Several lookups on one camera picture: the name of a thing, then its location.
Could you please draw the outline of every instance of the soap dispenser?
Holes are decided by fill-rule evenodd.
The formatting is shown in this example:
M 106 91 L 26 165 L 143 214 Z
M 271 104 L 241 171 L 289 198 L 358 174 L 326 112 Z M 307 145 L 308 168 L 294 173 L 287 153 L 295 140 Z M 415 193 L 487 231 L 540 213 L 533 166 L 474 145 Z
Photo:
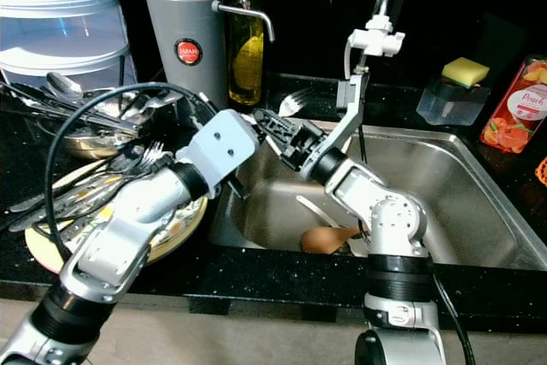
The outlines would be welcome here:
M 260 0 L 232 0 L 231 6 L 261 10 Z M 259 18 L 230 15 L 228 39 L 228 90 L 234 102 L 253 106 L 260 101 L 264 26 Z

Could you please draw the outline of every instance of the stacked plastic container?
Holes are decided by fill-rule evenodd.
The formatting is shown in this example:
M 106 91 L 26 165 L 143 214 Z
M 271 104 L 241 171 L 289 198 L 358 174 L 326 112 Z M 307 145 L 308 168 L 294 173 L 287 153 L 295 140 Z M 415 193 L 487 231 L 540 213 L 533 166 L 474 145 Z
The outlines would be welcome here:
M 85 89 L 136 82 L 118 0 L 0 0 L 0 68 L 38 86 L 48 72 Z

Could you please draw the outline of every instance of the black granite countertop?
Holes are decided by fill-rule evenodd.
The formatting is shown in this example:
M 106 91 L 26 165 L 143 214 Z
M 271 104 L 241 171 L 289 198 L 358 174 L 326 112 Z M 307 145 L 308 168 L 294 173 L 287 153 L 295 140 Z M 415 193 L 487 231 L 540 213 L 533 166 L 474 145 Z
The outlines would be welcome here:
M 281 98 L 311 84 L 314 101 L 303 117 L 337 120 L 336 82 L 300 76 L 269 79 L 264 106 L 276 108 Z M 533 175 L 547 156 L 547 127 L 534 136 L 520 155 L 506 155 L 478 141 L 487 113 L 472 127 L 432 127 L 415 113 L 421 92 L 416 89 L 372 85 L 365 105 L 365 124 L 453 132 L 458 135 L 499 184 L 530 226 L 547 241 L 547 188 Z M 181 144 L 188 132 L 169 133 L 158 127 L 167 145 Z M 0 116 L 0 222 L 5 211 L 42 190 L 44 163 L 50 140 L 36 132 L 32 121 L 18 115 Z M 61 155 L 58 175 L 83 162 Z M 216 202 L 198 230 L 176 251 L 145 268 L 130 292 L 178 296 L 224 303 L 233 299 L 301 304 L 325 309 L 362 306 L 366 291 L 366 259 L 322 256 L 290 251 L 221 247 L 208 241 Z M 544 333 L 547 329 L 547 272 L 477 268 L 438 264 L 438 272 L 469 330 Z M 0 232 L 0 297 L 35 299 L 55 275 L 41 268 L 26 249 L 23 233 Z M 439 305 L 441 324 L 450 327 Z

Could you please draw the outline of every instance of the stainless steel sink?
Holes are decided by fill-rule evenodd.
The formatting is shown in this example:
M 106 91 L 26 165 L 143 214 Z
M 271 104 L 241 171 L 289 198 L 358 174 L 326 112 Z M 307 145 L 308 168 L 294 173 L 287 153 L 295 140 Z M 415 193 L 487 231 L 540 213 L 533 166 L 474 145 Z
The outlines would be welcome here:
M 327 131 L 334 126 L 316 124 Z M 387 127 L 363 131 L 369 166 L 424 206 L 425 242 L 435 262 L 547 269 L 547 247 L 457 136 Z M 347 154 L 361 158 L 357 136 Z M 296 195 L 312 200 L 339 224 L 356 224 L 321 186 L 302 181 L 266 144 L 238 177 L 250 197 L 241 201 L 223 192 L 210 234 L 216 244 L 300 251 L 302 233 L 325 223 Z

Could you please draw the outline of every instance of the black wall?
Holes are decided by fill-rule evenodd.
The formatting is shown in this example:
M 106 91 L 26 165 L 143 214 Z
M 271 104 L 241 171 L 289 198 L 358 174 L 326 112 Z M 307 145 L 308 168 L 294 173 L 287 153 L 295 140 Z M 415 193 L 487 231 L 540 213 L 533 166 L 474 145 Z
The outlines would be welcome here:
M 121 0 L 139 77 L 160 67 L 144 0 Z M 374 0 L 264 0 L 277 41 L 267 69 L 336 78 L 345 40 L 364 27 Z M 396 29 L 401 53 L 370 58 L 373 82 L 423 86 L 431 73 L 466 56 L 492 67 L 486 84 L 505 88 L 527 53 L 547 51 L 547 0 L 404 0 Z

